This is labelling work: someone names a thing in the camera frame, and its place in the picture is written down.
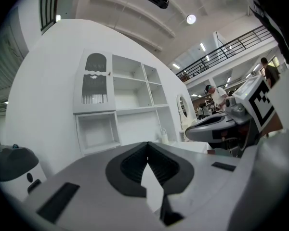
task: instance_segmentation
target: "ceiling light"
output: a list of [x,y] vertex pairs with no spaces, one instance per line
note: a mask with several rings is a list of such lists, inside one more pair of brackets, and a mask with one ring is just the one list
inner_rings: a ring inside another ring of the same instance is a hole
[[257,66],[255,66],[255,68],[254,68],[254,70],[253,70],[253,71],[255,71],[259,65],[260,65],[260,64],[258,64]]
[[177,64],[172,64],[172,66],[176,67],[177,69],[180,68]]
[[193,14],[190,14],[187,16],[186,21],[187,23],[189,23],[189,25],[192,25],[196,21],[196,16],[194,16]]
[[202,47],[203,51],[206,51],[206,48],[204,47],[203,43],[200,43],[200,46]]

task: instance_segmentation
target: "black railing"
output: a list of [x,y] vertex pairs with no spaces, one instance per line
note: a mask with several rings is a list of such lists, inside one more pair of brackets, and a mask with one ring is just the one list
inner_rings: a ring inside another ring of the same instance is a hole
[[213,50],[206,56],[200,58],[185,69],[177,73],[177,77],[183,82],[203,73],[209,68],[227,60],[228,58],[272,37],[271,33],[260,26],[242,36]]
[[39,0],[40,30],[45,29],[56,23],[58,0]]

